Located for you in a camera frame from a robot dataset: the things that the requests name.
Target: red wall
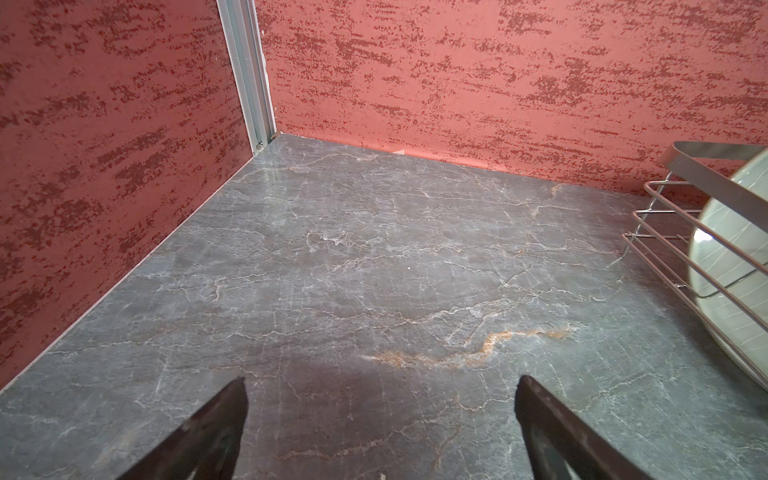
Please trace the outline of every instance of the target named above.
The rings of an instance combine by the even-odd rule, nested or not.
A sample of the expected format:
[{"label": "red wall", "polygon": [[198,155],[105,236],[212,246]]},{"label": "red wall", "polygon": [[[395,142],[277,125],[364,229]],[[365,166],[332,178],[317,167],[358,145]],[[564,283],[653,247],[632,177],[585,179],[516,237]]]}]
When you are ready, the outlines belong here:
[{"label": "red wall", "polygon": [[755,0],[257,0],[279,129],[639,191],[671,141],[768,142]]},{"label": "red wall", "polygon": [[0,6],[0,386],[251,157],[215,0]]}]

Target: silver metal frame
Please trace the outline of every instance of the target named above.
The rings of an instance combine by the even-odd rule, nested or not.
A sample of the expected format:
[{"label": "silver metal frame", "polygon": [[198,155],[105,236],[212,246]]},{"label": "silver metal frame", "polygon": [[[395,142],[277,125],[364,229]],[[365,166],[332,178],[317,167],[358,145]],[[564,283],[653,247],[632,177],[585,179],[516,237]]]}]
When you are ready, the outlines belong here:
[{"label": "silver metal frame", "polygon": [[[677,206],[672,200],[663,195],[667,187],[676,187],[680,185],[694,186],[704,193],[716,198],[726,207],[734,210],[736,213],[747,219],[749,222],[757,225],[761,230],[768,233],[768,202],[758,197],[754,193],[741,187],[739,184],[718,174],[708,166],[695,160],[695,158],[716,158],[735,161],[748,161],[765,150],[766,147],[760,145],[742,145],[742,144],[713,144],[708,142],[681,141],[675,142],[664,152],[661,157],[662,163],[669,169],[669,174],[664,180],[648,181],[644,189],[652,196],[648,208],[636,210],[632,213],[637,222],[637,228],[634,232],[624,233],[623,238],[627,243],[623,255],[629,250],[633,250],[640,255],[643,261],[666,283],[672,290],[688,305],[701,319],[711,328],[713,332],[728,345],[752,370],[758,383],[768,389],[768,376],[766,373],[757,369],[754,363],[747,358],[742,349],[733,343],[723,331],[715,325],[712,320],[698,307],[695,298],[706,298],[718,293],[723,294],[728,300],[738,306],[749,318],[754,320],[762,329],[768,332],[768,321],[760,318],[751,308],[745,305],[728,291],[732,285],[740,282],[744,278],[755,273],[762,273],[768,276],[766,265],[758,262],[748,253],[733,245],[714,230],[701,223],[694,215],[701,213],[701,210],[687,210]],[[672,180],[677,175],[684,180]],[[657,202],[664,205],[657,208]],[[676,247],[673,241],[682,242],[687,245],[689,237],[681,235],[664,235],[648,224],[649,215],[655,214],[676,214],[685,219],[694,227],[708,233],[721,245],[739,258],[747,262],[753,268],[746,275],[734,280],[728,285],[722,285],[711,275],[704,271],[680,248]],[[676,257],[680,258],[686,265],[698,272],[707,282],[709,282],[717,291],[707,296],[699,296],[683,277],[675,272],[666,262],[664,262],[649,246],[648,240],[656,240],[665,246]]]},{"label": "silver metal frame", "polygon": [[277,132],[253,0],[217,0],[253,153]]}]

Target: plate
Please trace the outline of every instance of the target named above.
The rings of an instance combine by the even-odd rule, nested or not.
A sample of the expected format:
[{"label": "plate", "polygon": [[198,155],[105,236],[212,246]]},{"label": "plate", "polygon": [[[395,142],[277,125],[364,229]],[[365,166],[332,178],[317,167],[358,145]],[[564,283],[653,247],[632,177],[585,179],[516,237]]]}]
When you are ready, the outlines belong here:
[{"label": "plate", "polygon": [[[731,180],[768,200],[768,149],[741,167]],[[714,198],[707,202],[699,220],[760,263],[768,262],[768,233]],[[755,270],[703,230],[694,229],[688,256],[705,272],[744,302],[760,318],[768,319],[768,276]],[[688,282],[694,301],[763,374],[768,374],[768,333],[738,306],[688,267]],[[707,326],[726,354],[756,382],[768,389],[760,377]]]}]

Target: marble surface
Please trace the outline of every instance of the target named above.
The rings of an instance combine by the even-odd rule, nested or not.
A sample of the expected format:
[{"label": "marble surface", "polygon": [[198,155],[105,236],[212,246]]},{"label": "marble surface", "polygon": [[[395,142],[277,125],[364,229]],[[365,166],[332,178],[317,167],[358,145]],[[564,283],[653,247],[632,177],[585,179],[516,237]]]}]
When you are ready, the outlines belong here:
[{"label": "marble surface", "polygon": [[2,476],[114,477],[244,375],[238,478],[530,478],[530,373],[657,478],[759,478],[768,393],[617,261],[644,201],[278,137],[0,395]]}]

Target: white edge trim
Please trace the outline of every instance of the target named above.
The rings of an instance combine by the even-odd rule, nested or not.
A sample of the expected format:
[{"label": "white edge trim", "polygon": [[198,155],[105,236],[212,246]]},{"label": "white edge trim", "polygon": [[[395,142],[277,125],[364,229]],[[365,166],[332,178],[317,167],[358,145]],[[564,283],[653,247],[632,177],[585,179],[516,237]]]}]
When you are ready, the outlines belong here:
[{"label": "white edge trim", "polygon": [[102,296],[101,296],[101,298],[100,298],[99,300],[96,300],[96,303],[94,303],[93,305],[91,305],[91,307],[90,307],[90,308],[88,308],[88,310],[85,310],[85,313],[83,313],[82,315],[80,315],[80,317],[79,317],[77,320],[75,320],[75,321],[74,321],[74,322],[73,322],[73,323],[72,323],[70,326],[68,326],[68,327],[67,327],[67,329],[66,329],[64,332],[61,332],[61,335],[59,335],[58,337],[56,337],[56,339],[55,339],[53,342],[51,342],[51,345],[48,345],[47,347],[45,347],[45,350],[43,350],[42,352],[40,352],[40,354],[39,354],[39,355],[37,355],[37,356],[35,357],[35,359],[34,359],[34,360],[32,360],[32,361],[31,361],[31,362],[30,362],[30,363],[29,363],[29,364],[28,364],[26,367],[24,367],[24,369],[23,369],[21,372],[19,372],[18,374],[16,374],[16,376],[15,376],[15,377],[13,377],[13,379],[11,379],[11,381],[10,381],[10,382],[8,382],[8,383],[7,383],[7,384],[6,384],[6,385],[5,385],[5,386],[4,386],[2,389],[0,389],[0,395],[2,395],[3,393],[5,393],[5,390],[6,390],[6,389],[8,389],[8,388],[9,388],[11,385],[13,385],[14,383],[16,383],[16,380],[18,380],[18,378],[19,378],[19,377],[21,377],[22,375],[24,375],[24,374],[27,372],[27,370],[29,370],[29,369],[30,369],[30,368],[31,368],[31,367],[32,367],[34,364],[36,364],[36,363],[37,363],[37,361],[38,361],[40,358],[42,358],[42,357],[43,357],[43,355],[45,355],[46,353],[48,353],[48,351],[49,351],[50,349],[52,349],[52,348],[53,348],[53,347],[54,347],[54,346],[55,346],[55,345],[58,343],[58,341],[59,341],[59,340],[61,340],[62,338],[64,338],[64,335],[66,335],[67,333],[69,333],[69,331],[70,331],[70,330],[74,329],[74,328],[77,326],[77,324],[78,324],[78,323],[80,323],[80,321],[81,321],[82,319],[84,319],[84,318],[85,318],[85,317],[86,317],[86,316],[87,316],[87,315],[88,315],[88,314],[89,314],[89,313],[90,313],[90,312],[91,312],[91,311],[92,311],[94,308],[96,308],[96,307],[99,305],[99,303],[101,303],[101,301],[102,301],[102,300],[104,300],[105,298],[107,298],[107,295],[109,295],[110,293],[112,293],[112,290],[114,290],[114,289],[118,288],[118,287],[120,286],[120,284],[121,284],[121,283],[123,283],[123,280],[127,279],[127,278],[128,278],[128,277],[129,277],[129,276],[130,276],[130,275],[131,275],[133,272],[134,272],[134,270],[136,270],[138,267],[140,267],[140,266],[141,266],[141,264],[142,264],[142,263],[144,263],[144,261],[145,261],[147,258],[149,258],[149,257],[150,257],[150,255],[152,255],[152,253],[154,253],[154,251],[155,251],[155,250],[157,250],[158,248],[160,248],[160,247],[163,245],[163,243],[165,243],[165,240],[168,240],[168,239],[170,238],[170,236],[171,236],[171,235],[173,235],[174,233],[176,233],[176,230],[179,230],[179,229],[180,229],[180,228],[181,228],[181,227],[182,227],[182,226],[183,226],[183,225],[184,225],[184,224],[187,222],[187,220],[189,220],[190,218],[192,218],[192,216],[193,216],[194,214],[196,214],[196,213],[197,213],[197,211],[198,211],[200,208],[203,208],[203,205],[207,204],[207,203],[208,203],[208,200],[210,200],[211,198],[213,198],[215,194],[219,193],[219,190],[221,190],[222,188],[224,188],[224,185],[226,185],[226,184],[227,184],[227,183],[228,183],[228,182],[229,182],[229,181],[230,181],[232,178],[234,178],[234,176],[235,176],[235,175],[237,175],[237,174],[238,174],[238,173],[239,173],[241,170],[243,170],[243,169],[244,169],[244,168],[245,168],[245,167],[246,167],[248,164],[250,164],[250,162],[252,162],[252,161],[253,161],[253,159],[254,159],[254,158],[256,158],[256,155],[257,155],[257,154],[254,154],[254,155],[253,155],[253,156],[250,158],[250,160],[248,160],[246,163],[244,163],[242,167],[238,168],[238,169],[237,169],[237,171],[236,171],[235,173],[233,173],[233,174],[232,174],[232,175],[231,175],[229,178],[227,178],[227,179],[226,179],[226,180],[225,180],[225,181],[224,181],[224,182],[223,182],[223,183],[222,183],[222,184],[221,184],[221,185],[220,185],[220,186],[219,186],[219,187],[216,189],[216,191],[214,191],[214,192],[213,192],[213,193],[212,193],[212,194],[211,194],[211,195],[210,195],[208,198],[206,198],[206,199],[205,199],[205,201],[204,201],[202,204],[200,204],[200,206],[199,206],[198,208],[194,209],[194,212],[192,212],[192,213],[189,215],[189,217],[185,218],[183,222],[179,223],[178,227],[174,228],[174,229],[173,229],[173,230],[172,230],[172,231],[171,231],[171,232],[170,232],[170,233],[169,233],[169,234],[168,234],[168,235],[167,235],[167,236],[166,236],[166,237],[165,237],[165,238],[164,238],[164,239],[163,239],[163,240],[162,240],[160,243],[158,243],[158,244],[157,244],[157,246],[156,246],[155,248],[153,248],[153,249],[152,249],[152,251],[151,251],[150,253],[147,253],[147,255],[146,255],[144,258],[142,258],[141,260],[139,260],[139,263],[137,263],[137,264],[136,264],[136,266],[134,266],[133,268],[131,268],[131,269],[128,271],[128,273],[126,273],[125,275],[123,275],[123,277],[122,277],[122,278],[120,278],[120,279],[119,279],[119,280],[116,282],[116,284],[114,284],[114,285],[112,286],[112,288],[110,288],[109,290],[107,290],[107,292],[106,292],[104,295],[102,295]]}]

